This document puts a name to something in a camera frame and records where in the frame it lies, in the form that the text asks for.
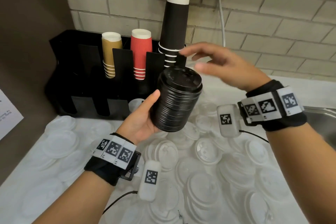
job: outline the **black plastic lid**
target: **black plastic lid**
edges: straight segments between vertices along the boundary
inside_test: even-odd
[[[173,89],[184,92],[195,92],[202,89],[201,76],[187,67],[168,67],[162,72],[161,79]]]

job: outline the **white sensor device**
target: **white sensor device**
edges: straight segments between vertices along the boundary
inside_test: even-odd
[[[217,107],[220,134],[223,137],[237,137],[241,134],[239,109],[235,104],[220,105]]]
[[[143,169],[138,196],[141,200],[153,201],[159,187],[161,164],[158,161],[148,160]]]

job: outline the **person's right hand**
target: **person's right hand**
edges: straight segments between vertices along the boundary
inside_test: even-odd
[[[207,63],[196,63],[195,70],[220,78],[226,84],[247,92],[254,90],[271,79],[254,65],[246,62],[228,48],[210,43],[197,43],[185,47],[181,55],[191,56],[192,60],[210,56],[212,60]]]

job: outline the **tiled wall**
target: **tiled wall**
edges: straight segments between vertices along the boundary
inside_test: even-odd
[[[160,38],[165,0],[68,0],[77,29]],[[222,44],[217,0],[190,0],[186,43]],[[222,0],[227,47],[267,74],[336,81],[336,0]]]

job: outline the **forearm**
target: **forearm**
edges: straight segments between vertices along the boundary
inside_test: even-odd
[[[33,224],[97,224],[113,190],[85,171]]]
[[[267,138],[310,223],[336,223],[335,150],[308,123],[267,132]]]

